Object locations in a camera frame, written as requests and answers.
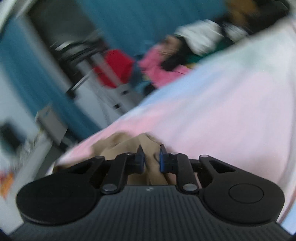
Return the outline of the blue curtain left panel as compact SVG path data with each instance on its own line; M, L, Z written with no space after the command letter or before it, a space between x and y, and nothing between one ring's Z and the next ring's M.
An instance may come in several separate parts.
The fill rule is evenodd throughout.
M9 18L1 33L1 64L10 83L32 116L50 104L59 118L80 140L101 131L58 87L34 53L34 48L25 37L21 22Z

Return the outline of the tan brown trousers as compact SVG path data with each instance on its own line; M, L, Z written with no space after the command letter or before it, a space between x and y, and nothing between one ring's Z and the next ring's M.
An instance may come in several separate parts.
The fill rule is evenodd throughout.
M131 136L128 133L114 133L109 137L93 136L68 150L54 164L56 173L95 156L113 160L123 153L135 153L141 146L145 154L145 168L142 174L128 175L128 185L175 185L176 175L162 174L159 170L159 151L161 142L147 133Z

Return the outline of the pink garment pile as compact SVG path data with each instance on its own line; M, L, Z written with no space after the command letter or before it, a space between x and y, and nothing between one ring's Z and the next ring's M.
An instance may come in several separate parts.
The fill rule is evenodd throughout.
M159 54L160 45L154 45L146 52L144 57L138 61L141 72L152 82L155 88L164 87L183 75L187 75L191 69L184 65L178 65L173 71L166 71L161 66L161 56Z

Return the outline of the pastel rainbow bed sheet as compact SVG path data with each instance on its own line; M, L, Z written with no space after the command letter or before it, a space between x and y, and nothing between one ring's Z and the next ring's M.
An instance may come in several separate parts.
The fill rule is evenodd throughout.
M219 52L60 157L54 171L95 155L107 141L162 143L196 159L208 154L276 183L279 221L295 201L295 17Z

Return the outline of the blue curtain panel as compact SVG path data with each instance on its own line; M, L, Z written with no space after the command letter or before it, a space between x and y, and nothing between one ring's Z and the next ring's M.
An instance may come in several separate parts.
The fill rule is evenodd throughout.
M10 83L32 116L50 104L59 118L80 140L101 131L58 87L34 53L34 48L25 37L21 22L9 18L1 33L1 64Z
M227 13L224 1L77 1L112 48L144 54L179 26Z

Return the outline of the blue curtain right panel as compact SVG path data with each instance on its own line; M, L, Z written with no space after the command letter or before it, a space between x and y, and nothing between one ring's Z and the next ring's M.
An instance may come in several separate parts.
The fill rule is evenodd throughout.
M179 26L227 13L224 1L77 1L112 48L144 54Z

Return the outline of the white garment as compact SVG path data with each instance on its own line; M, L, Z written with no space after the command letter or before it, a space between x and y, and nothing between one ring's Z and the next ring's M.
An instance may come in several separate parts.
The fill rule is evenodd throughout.
M227 22L218 24L211 20L196 21L178 27L175 34L183 37L190 50L199 56L216 49L223 39L237 42L248 35L242 27Z

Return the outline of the red bag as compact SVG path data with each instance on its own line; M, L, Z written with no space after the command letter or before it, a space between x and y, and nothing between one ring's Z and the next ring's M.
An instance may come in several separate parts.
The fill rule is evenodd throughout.
M120 84L127 84L129 78L132 76L135 61L119 49L108 50L104 55L104 60L114 74L119 78ZM98 75L100 83L108 88L116 88L116 85L109 77L107 77L105 73L103 73L102 69L98 65L94 66L93 70Z

